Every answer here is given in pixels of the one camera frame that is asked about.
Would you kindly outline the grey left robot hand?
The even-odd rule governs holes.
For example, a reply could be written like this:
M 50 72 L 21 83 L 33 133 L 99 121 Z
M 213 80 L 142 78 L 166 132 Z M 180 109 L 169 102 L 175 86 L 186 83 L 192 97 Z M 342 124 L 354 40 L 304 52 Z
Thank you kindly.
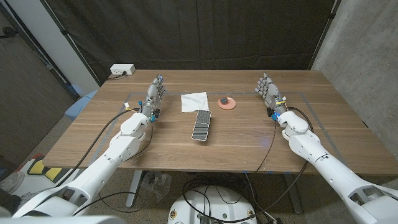
M 163 76 L 158 74 L 147 90 L 147 96 L 142 104 L 141 113 L 150 117 L 154 111 L 161 107 L 162 98 L 165 92 L 166 89 L 164 87 Z

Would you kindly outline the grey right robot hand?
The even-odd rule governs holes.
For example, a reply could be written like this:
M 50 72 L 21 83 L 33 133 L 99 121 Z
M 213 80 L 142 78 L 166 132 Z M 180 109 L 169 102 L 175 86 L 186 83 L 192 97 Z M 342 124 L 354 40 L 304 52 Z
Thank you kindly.
M 287 111 L 286 97 L 280 94 L 277 85 L 267 73 L 264 73 L 264 77 L 257 82 L 255 92 L 263 98 L 268 113 L 273 113 L 276 117 L 279 117 Z

